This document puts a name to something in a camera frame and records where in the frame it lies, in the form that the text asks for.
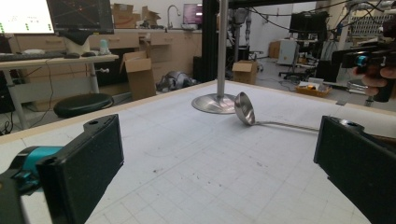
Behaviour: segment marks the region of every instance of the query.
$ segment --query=small box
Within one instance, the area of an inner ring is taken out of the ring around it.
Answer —
[[[280,41],[274,41],[270,43],[270,47],[268,49],[268,57],[270,58],[279,58],[279,50],[280,50]]]
[[[157,25],[157,20],[160,18],[158,13],[150,11],[149,7],[142,7],[142,20],[147,21],[148,25]]]
[[[239,61],[233,64],[233,81],[255,84],[257,76],[257,62]]]
[[[132,29],[136,28],[136,22],[140,21],[140,15],[133,13],[134,6],[125,4],[114,4],[112,13],[114,18],[114,28]]]
[[[126,71],[133,101],[156,95],[151,59],[145,51],[125,53],[122,69]]]

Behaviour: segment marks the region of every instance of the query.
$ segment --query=computer monitor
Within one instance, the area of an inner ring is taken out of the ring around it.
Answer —
[[[89,51],[89,35],[114,34],[109,0],[47,0],[47,3],[53,30],[66,37],[68,52]]]
[[[291,14],[289,32],[299,34],[301,39],[308,39],[309,35],[318,35],[318,40],[325,40],[328,17],[329,13],[325,11],[293,13]]]
[[[12,0],[0,7],[1,34],[53,34],[46,0]]]
[[[183,23],[202,24],[202,4],[184,4]]]

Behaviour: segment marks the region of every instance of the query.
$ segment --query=desk leg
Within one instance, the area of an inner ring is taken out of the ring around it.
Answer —
[[[17,111],[18,119],[20,120],[21,127],[25,130],[29,128],[29,124],[26,121],[26,117],[23,114],[23,109],[20,101],[18,100],[17,93],[15,92],[15,84],[12,81],[11,74],[8,70],[3,70],[4,76],[6,77],[7,87],[9,94],[11,95],[12,103],[14,104],[15,110]]]
[[[91,90],[94,93],[99,93],[98,79],[96,76],[94,63],[90,63],[90,68],[91,68]]]

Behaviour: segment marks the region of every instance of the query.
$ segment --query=stool seat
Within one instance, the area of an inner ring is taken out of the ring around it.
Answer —
[[[68,97],[58,102],[53,111],[60,118],[72,118],[111,107],[113,97],[104,93],[88,93]]]

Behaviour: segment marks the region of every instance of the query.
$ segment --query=ladle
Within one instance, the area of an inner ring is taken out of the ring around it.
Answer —
[[[242,122],[244,122],[246,125],[249,125],[249,126],[253,126],[253,125],[266,126],[266,125],[270,124],[270,125],[280,125],[280,126],[289,127],[289,128],[302,129],[302,130],[311,131],[311,132],[319,131],[319,129],[316,129],[316,128],[311,128],[311,127],[306,127],[306,126],[301,126],[301,125],[294,125],[294,124],[289,124],[289,123],[284,123],[284,122],[256,121],[256,118],[254,116],[253,105],[251,104],[250,100],[248,99],[248,96],[244,92],[240,92],[235,97],[234,109],[235,109],[235,113],[238,116],[238,118],[240,120],[242,120]]]

